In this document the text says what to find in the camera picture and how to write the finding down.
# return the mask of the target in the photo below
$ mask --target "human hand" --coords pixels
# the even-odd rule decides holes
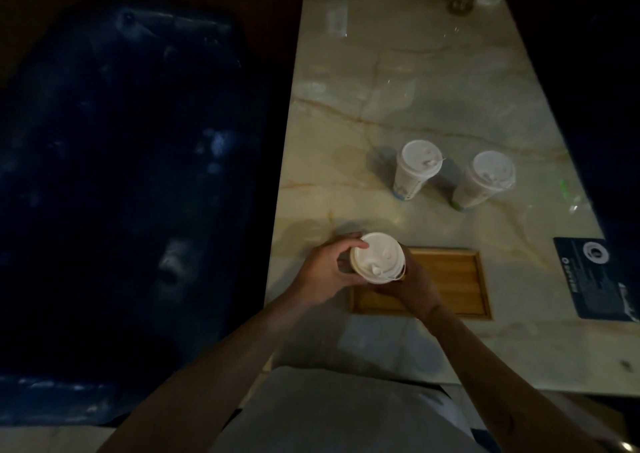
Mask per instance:
[[[291,288],[318,304],[332,298],[344,287],[365,285],[367,281],[360,274],[342,272],[338,267],[340,254],[351,247],[366,249],[369,246],[360,237],[362,232],[338,235],[314,247],[291,283]]]
[[[400,246],[406,262],[404,279],[369,286],[375,292],[398,298],[407,310],[424,321],[433,310],[442,305],[442,299],[427,271],[415,260],[409,249],[402,244]]]

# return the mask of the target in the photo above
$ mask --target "marble table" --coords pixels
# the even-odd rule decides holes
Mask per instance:
[[[447,159],[401,202],[395,156],[417,138]],[[516,188],[459,213],[450,186],[488,149],[515,162]],[[640,395],[640,327],[573,307],[552,239],[602,232],[505,2],[456,17],[444,0],[304,0],[266,303],[310,247],[352,230],[480,250],[494,319],[466,322],[510,367],[539,389]],[[274,363],[459,383],[421,323],[350,315],[345,293]]]

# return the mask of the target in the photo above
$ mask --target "cup lid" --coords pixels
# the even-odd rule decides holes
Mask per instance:
[[[352,248],[352,264],[358,274],[378,284],[396,279],[404,266],[404,252],[397,240],[382,232],[366,234],[362,240],[368,248]]]
[[[495,190],[508,190],[516,183],[516,167],[498,151],[483,151],[476,154],[471,166],[479,184]]]
[[[431,177],[442,167],[442,153],[430,141],[414,140],[404,145],[401,151],[404,168],[417,176]]]

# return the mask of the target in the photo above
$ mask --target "paper cup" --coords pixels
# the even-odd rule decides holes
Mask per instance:
[[[375,285],[384,285],[404,276],[404,252],[398,241],[382,232],[362,236],[367,249],[352,247],[349,260],[354,271]]]
[[[411,200],[427,180],[442,168],[442,153],[438,147],[423,140],[409,141],[396,157],[394,195],[400,200]]]
[[[451,198],[451,206],[465,211],[516,183],[516,168],[511,160],[497,151],[476,154],[468,164],[462,181]]]

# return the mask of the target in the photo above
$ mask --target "wooden tray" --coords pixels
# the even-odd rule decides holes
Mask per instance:
[[[444,303],[460,317],[491,320],[484,286],[480,252],[470,249],[410,247],[412,255],[429,272]],[[412,317],[396,298],[366,287],[350,289],[351,312],[360,315]]]

